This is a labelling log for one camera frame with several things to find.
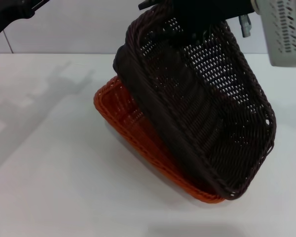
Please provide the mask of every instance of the basket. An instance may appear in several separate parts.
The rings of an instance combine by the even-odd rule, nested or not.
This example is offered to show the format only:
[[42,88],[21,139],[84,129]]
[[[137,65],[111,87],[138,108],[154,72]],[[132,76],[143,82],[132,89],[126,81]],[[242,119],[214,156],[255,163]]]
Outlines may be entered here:
[[194,186],[233,200],[274,147],[276,119],[226,22],[201,45],[180,44],[167,0],[126,33],[114,61],[120,80]]
[[173,163],[171,153],[118,77],[114,77],[98,90],[94,105],[105,120],[168,179],[200,201],[223,201],[210,186],[204,184],[202,189],[198,189],[184,178],[183,173]]

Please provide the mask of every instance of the wicker weave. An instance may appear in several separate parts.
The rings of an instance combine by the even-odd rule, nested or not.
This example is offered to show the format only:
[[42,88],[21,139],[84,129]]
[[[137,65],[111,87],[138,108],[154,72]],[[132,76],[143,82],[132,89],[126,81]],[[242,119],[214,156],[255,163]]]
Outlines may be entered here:
[[226,22],[200,46],[151,39],[180,33],[172,11],[166,1],[134,21],[114,69],[185,178],[239,198],[273,149],[274,111]]
[[199,190],[184,179],[182,172],[173,163],[169,150],[117,77],[96,93],[94,105],[106,121],[164,176],[200,201],[223,201],[211,187],[204,184]]

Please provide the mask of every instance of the white tabletop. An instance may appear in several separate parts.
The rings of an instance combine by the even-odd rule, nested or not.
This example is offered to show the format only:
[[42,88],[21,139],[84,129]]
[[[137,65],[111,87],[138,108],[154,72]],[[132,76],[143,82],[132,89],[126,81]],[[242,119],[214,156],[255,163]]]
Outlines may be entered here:
[[276,113],[276,146],[243,197],[209,205],[95,110],[113,55],[0,55],[0,237],[296,237],[296,69],[246,57]]

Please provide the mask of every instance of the woven basket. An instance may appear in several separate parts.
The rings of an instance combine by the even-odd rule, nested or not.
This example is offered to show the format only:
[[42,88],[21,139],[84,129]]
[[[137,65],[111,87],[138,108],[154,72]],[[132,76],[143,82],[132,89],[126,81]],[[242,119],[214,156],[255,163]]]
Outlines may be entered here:
[[167,0],[130,25],[114,69],[186,179],[239,198],[273,149],[274,111],[226,22],[199,46],[151,37],[169,30],[181,32]]
[[184,179],[180,169],[173,163],[169,150],[118,77],[114,77],[98,90],[94,105],[105,120],[168,179],[200,201],[223,201],[210,186],[204,184],[202,189],[198,189]]

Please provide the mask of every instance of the orange wicker basket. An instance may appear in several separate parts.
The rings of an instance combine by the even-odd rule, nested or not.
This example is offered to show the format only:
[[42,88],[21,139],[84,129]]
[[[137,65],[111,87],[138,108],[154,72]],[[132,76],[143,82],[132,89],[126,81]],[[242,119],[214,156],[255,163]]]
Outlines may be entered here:
[[208,184],[204,183],[200,190],[184,177],[170,151],[118,77],[114,77],[98,90],[94,105],[105,120],[150,164],[188,194],[206,203],[224,200]]

